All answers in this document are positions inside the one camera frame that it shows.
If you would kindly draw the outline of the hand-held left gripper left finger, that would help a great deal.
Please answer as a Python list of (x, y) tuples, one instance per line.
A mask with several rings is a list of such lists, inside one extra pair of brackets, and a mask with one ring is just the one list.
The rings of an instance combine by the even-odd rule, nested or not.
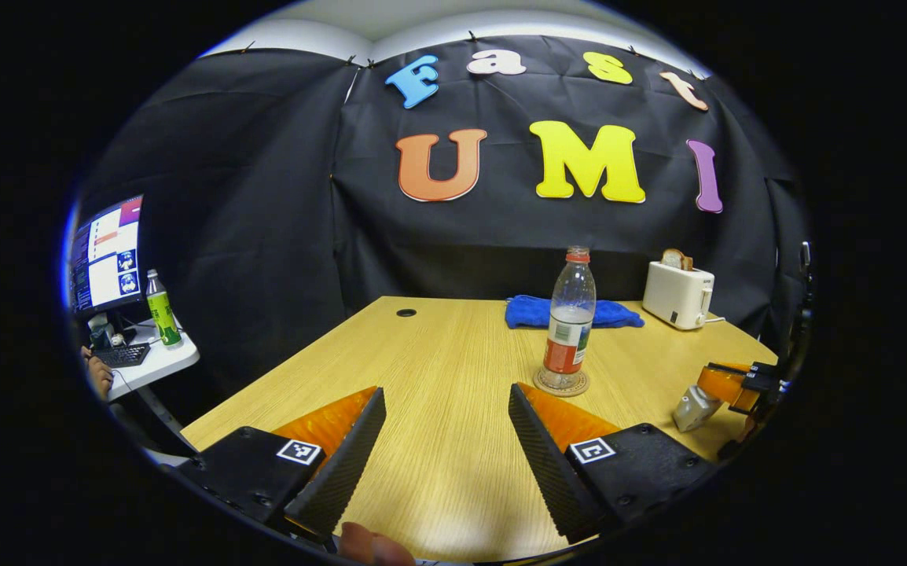
[(267, 432), (241, 426), (178, 465), (188, 486), (243, 518), (326, 544), (386, 420), (371, 386)]

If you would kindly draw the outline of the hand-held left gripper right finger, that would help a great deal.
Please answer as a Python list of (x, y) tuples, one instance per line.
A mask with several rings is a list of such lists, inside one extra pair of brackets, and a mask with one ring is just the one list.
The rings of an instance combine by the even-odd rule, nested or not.
[(512, 384), (509, 418), (570, 544), (661, 512), (717, 469), (655, 425), (619, 428), (531, 384)]

